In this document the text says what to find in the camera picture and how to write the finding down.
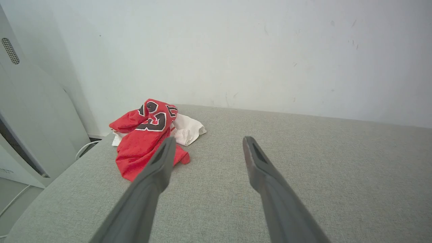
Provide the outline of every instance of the baseboard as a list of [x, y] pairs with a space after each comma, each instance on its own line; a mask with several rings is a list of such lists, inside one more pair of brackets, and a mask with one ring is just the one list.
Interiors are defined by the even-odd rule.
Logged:
[[108, 134], [102, 135], [102, 134], [87, 133], [87, 135], [91, 138], [104, 139], [106, 137], [106, 135], [108, 135]]

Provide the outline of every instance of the gray cushion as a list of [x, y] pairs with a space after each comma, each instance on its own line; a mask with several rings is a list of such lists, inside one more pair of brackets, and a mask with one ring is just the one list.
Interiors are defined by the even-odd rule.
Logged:
[[[253, 136], [333, 242], [430, 242], [432, 130], [374, 122], [178, 106], [207, 134], [185, 150], [159, 199], [153, 242], [268, 242], [241, 141]], [[87, 242], [129, 182], [108, 136], [59, 176], [8, 243]]]

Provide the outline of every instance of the red cloth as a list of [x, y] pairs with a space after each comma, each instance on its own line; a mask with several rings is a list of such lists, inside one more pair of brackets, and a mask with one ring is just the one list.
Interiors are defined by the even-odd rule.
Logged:
[[[109, 125], [115, 131], [129, 133], [117, 147], [115, 159], [124, 178], [133, 181], [144, 169], [163, 140], [169, 137], [169, 126], [176, 117], [177, 107], [148, 99], [141, 108], [124, 114]], [[174, 165], [189, 161], [189, 153], [177, 144]]]

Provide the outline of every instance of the perforated vent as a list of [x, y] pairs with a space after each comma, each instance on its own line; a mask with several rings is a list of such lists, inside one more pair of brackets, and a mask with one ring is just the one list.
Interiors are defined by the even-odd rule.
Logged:
[[3, 44], [4, 48], [6, 49], [6, 52], [9, 55], [10, 60], [14, 64], [18, 64], [19, 63], [18, 56], [16, 55], [15, 51], [13, 50], [13, 47], [10, 44], [10, 41], [7, 38], [3, 38], [3, 39], [1, 39], [1, 43]]

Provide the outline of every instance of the power cord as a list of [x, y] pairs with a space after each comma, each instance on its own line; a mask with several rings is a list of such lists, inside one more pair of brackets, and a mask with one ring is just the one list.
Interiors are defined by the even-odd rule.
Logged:
[[76, 153], [76, 155], [75, 155], [75, 160], [78, 160], [78, 159], [79, 159], [81, 153], [82, 153], [84, 150], [86, 150], [86, 148], [87, 148], [89, 145], [91, 145], [91, 144], [97, 144], [97, 143], [100, 142], [100, 141], [101, 141], [101, 140], [97, 140], [97, 141], [89, 142], [88, 144], [84, 145], [84, 146], [83, 146], [83, 147], [78, 151], [78, 153]]
[[[10, 206], [10, 205], [12, 205], [12, 203], [23, 193], [23, 192], [25, 192], [28, 188], [30, 187], [30, 185], [28, 185], [28, 186], [26, 186], [22, 191], [20, 191], [19, 193], [18, 193], [18, 195], [16, 195], [13, 199], [12, 199], [12, 201], [10, 201], [10, 203], [8, 204], [8, 205], [6, 205], [6, 207], [0, 212], [0, 217], [1, 217], [1, 215], [8, 209], [8, 207]], [[0, 236], [0, 239], [1, 238], [5, 238], [7, 235], [2, 235], [2, 236]]]

